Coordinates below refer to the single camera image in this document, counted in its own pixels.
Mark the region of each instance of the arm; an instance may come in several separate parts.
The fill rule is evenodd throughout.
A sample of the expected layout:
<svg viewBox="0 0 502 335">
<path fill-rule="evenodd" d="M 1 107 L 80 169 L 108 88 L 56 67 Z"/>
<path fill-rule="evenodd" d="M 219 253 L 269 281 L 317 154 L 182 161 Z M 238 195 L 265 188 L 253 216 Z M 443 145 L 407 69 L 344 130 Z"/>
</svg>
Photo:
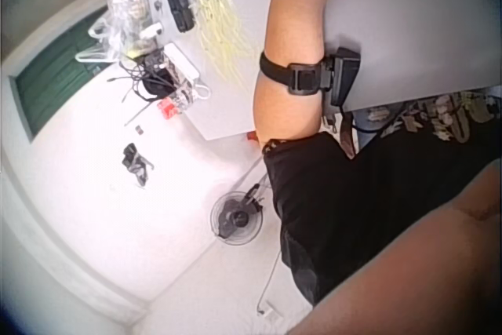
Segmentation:
<svg viewBox="0 0 502 335">
<path fill-rule="evenodd" d="M 324 57 L 323 17 L 327 0 L 271 0 L 265 54 L 276 64 L 316 64 Z M 321 93 L 292 96 L 282 84 L 260 74 L 254 118 L 260 142 L 296 140 L 319 131 Z"/>
<path fill-rule="evenodd" d="M 499 289 L 500 169 L 491 165 L 335 289 L 290 335 L 472 333 Z"/>
</svg>

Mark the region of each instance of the forearm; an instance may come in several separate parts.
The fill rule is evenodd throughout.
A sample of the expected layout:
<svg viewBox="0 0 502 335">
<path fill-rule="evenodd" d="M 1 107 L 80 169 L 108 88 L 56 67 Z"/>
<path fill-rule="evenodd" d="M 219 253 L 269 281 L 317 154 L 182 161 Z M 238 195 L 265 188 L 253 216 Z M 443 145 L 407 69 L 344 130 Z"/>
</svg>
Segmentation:
<svg viewBox="0 0 502 335">
<path fill-rule="evenodd" d="M 265 55 L 276 64 L 316 64 L 324 56 L 323 7 L 272 0 Z M 254 103 L 255 125 L 262 144 L 270 139 L 295 140 L 319 131 L 322 97 L 292 96 L 288 89 L 260 75 Z"/>
</svg>

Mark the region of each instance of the white wall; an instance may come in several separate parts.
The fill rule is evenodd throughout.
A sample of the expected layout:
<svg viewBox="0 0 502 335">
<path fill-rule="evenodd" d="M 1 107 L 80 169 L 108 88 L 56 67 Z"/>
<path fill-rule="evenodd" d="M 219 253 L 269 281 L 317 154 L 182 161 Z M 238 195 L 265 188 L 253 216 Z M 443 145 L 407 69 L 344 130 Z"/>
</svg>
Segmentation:
<svg viewBox="0 0 502 335">
<path fill-rule="evenodd" d="M 269 320 L 256 313 L 279 249 L 280 221 L 270 191 L 264 205 L 258 237 L 245 246 L 216 242 L 151 305 L 151 313 L 134 327 L 134 335 L 277 335 L 304 318 L 311 306 L 281 261 L 264 296 L 281 318 Z"/>
<path fill-rule="evenodd" d="M 27 335 L 125 335 L 54 280 L 2 221 L 2 305 Z"/>
</svg>

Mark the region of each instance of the patterned fabric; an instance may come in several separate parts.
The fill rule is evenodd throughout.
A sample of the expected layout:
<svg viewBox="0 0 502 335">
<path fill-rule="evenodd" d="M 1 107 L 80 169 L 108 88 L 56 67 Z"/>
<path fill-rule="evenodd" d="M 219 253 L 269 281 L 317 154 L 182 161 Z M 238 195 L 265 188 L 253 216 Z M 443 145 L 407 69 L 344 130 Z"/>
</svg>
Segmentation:
<svg viewBox="0 0 502 335">
<path fill-rule="evenodd" d="M 371 111 L 369 120 L 381 112 L 381 107 Z M 379 121 L 389 117 L 387 114 Z M 424 129 L 425 123 L 430 122 L 434 128 L 434 135 L 440 140 L 465 143 L 470 137 L 467 117 L 476 123 L 486 123 L 494 118 L 500 119 L 500 99 L 482 93 L 462 92 L 418 100 L 409 105 L 380 137 L 388 137 L 400 129 L 418 133 Z"/>
</svg>

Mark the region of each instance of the electric fan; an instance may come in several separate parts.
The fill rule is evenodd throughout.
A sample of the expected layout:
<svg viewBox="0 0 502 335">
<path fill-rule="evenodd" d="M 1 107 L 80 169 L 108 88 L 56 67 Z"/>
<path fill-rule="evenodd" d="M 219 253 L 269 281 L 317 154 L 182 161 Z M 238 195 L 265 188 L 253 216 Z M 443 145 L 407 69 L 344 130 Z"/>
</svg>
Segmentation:
<svg viewBox="0 0 502 335">
<path fill-rule="evenodd" d="M 256 200 L 259 185 L 247 194 L 233 191 L 222 196 L 211 212 L 211 226 L 217 238 L 228 245 L 245 245 L 255 239 L 263 224 L 263 206 Z"/>
</svg>

